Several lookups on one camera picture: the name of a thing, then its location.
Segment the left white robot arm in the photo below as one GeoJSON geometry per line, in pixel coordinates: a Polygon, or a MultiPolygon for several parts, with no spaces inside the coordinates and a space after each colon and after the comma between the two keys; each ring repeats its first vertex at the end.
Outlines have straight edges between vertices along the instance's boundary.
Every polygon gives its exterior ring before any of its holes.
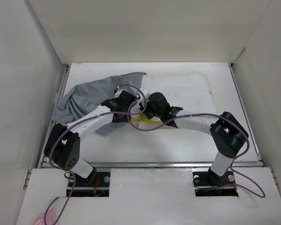
{"type": "Polygon", "coordinates": [[[81,141],[107,124],[128,122],[128,108],[139,99],[139,95],[120,90],[114,98],[103,101],[77,121],[66,125],[57,123],[51,130],[44,155],[51,164],[56,164],[65,172],[73,172],[83,185],[92,185],[96,179],[96,168],[80,158],[81,141]]]}

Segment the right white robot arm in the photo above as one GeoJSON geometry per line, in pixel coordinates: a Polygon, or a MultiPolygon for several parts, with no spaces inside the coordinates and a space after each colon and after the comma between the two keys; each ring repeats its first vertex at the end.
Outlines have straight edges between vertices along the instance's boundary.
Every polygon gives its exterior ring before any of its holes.
{"type": "Polygon", "coordinates": [[[159,118],[169,127],[195,130],[213,138],[218,153],[211,167],[207,172],[194,175],[200,187],[222,186],[229,166],[248,140],[248,133],[231,113],[190,113],[182,107],[171,106],[160,92],[149,95],[144,113],[150,119],[159,118]]]}

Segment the grey pillowcase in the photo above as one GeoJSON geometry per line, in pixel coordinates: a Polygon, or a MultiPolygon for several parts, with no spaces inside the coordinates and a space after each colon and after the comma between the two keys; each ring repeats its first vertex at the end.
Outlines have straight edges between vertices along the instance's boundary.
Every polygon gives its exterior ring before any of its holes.
{"type": "Polygon", "coordinates": [[[61,124],[74,122],[95,110],[103,101],[114,98],[116,87],[130,84],[140,88],[145,75],[145,72],[132,72],[78,84],[57,103],[51,120],[61,124]]]}

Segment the aluminium front rail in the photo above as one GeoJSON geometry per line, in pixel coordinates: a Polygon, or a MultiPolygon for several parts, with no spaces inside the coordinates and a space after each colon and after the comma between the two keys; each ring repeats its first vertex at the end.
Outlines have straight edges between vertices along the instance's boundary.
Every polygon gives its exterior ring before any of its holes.
{"type": "MultiPolygon", "coordinates": [[[[99,168],[174,168],[174,167],[210,167],[211,162],[169,162],[169,163],[145,163],[145,162],[91,162],[91,165],[99,168]]],[[[262,161],[236,161],[236,167],[263,167],[262,161]]]]}

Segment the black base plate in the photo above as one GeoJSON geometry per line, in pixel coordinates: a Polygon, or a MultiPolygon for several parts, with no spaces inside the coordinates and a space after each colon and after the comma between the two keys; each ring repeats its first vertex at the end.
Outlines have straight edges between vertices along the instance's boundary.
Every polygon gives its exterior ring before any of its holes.
{"type": "Polygon", "coordinates": [[[232,171],[226,171],[221,177],[212,171],[194,171],[192,174],[196,197],[238,197],[232,171]]]}
{"type": "Polygon", "coordinates": [[[95,178],[91,181],[75,175],[76,183],[74,185],[74,177],[66,172],[64,177],[68,180],[66,195],[69,196],[72,187],[72,197],[108,197],[110,189],[110,172],[96,172],[95,178]]]}

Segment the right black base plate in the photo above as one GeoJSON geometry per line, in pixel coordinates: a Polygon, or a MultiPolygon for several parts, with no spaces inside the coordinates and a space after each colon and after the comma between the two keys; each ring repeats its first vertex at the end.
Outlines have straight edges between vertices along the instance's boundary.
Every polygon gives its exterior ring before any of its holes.
{"type": "Polygon", "coordinates": [[[212,171],[194,171],[192,174],[196,197],[238,197],[232,171],[226,171],[221,177],[212,171]]]}

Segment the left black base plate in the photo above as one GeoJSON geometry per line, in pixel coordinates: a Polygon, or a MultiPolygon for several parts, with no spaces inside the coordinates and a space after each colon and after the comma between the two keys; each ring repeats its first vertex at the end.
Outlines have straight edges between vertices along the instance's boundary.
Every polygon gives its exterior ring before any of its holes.
{"type": "Polygon", "coordinates": [[[68,180],[66,195],[69,196],[72,187],[72,197],[108,197],[110,189],[110,172],[96,172],[95,178],[91,181],[75,175],[76,183],[74,185],[74,177],[66,172],[64,177],[68,180]]]}

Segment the white pillow yellow edge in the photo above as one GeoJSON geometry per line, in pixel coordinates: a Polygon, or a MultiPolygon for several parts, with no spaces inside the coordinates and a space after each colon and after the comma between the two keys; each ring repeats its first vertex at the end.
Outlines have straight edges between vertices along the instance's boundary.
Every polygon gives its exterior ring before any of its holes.
{"type": "MultiPolygon", "coordinates": [[[[204,74],[145,75],[141,87],[150,94],[162,93],[171,106],[182,107],[190,113],[217,113],[209,80],[204,74]]],[[[158,120],[147,118],[147,122],[158,120]]]]}

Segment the white foam front board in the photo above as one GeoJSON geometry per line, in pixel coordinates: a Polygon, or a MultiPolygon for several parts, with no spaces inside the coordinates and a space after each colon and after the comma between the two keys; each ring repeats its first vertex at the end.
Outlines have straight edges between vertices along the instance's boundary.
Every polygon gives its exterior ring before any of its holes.
{"type": "Polygon", "coordinates": [[[269,168],[241,168],[238,196],[197,197],[190,169],[112,169],[108,197],[66,198],[58,169],[34,169],[17,223],[48,206],[61,225],[280,225],[281,197],[269,168]]]}

